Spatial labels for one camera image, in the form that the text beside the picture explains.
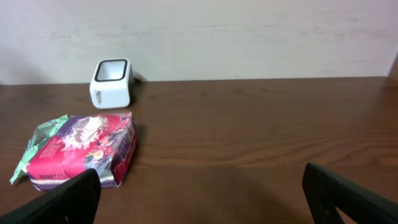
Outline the purple red sanitary pad pack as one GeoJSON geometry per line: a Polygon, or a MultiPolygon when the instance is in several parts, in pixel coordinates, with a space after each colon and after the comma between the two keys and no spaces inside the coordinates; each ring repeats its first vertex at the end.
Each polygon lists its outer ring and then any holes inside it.
{"type": "Polygon", "coordinates": [[[72,116],[22,168],[37,190],[51,190],[88,169],[103,188],[119,187],[137,146],[132,113],[72,116]]]}

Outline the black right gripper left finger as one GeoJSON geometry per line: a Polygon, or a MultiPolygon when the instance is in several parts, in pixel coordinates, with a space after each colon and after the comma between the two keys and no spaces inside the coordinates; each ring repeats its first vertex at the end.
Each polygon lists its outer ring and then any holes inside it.
{"type": "Polygon", "coordinates": [[[1,223],[93,223],[100,195],[97,171],[88,169],[1,216],[1,223]]]}

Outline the teal green wipes packet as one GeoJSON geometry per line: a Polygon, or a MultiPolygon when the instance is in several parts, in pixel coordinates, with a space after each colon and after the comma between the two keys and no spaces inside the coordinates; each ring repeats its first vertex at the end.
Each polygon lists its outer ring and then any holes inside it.
{"type": "Polygon", "coordinates": [[[25,175],[22,168],[44,147],[47,141],[56,134],[68,119],[68,115],[65,114],[59,118],[46,121],[36,127],[32,137],[27,143],[22,159],[19,161],[10,179],[11,185],[25,175]]]}

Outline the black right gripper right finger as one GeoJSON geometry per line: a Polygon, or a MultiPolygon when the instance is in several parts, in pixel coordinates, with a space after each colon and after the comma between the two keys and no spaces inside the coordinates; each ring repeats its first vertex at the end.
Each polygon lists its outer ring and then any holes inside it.
{"type": "Polygon", "coordinates": [[[397,223],[397,204],[314,163],[305,166],[302,188],[314,223],[397,223]]]}

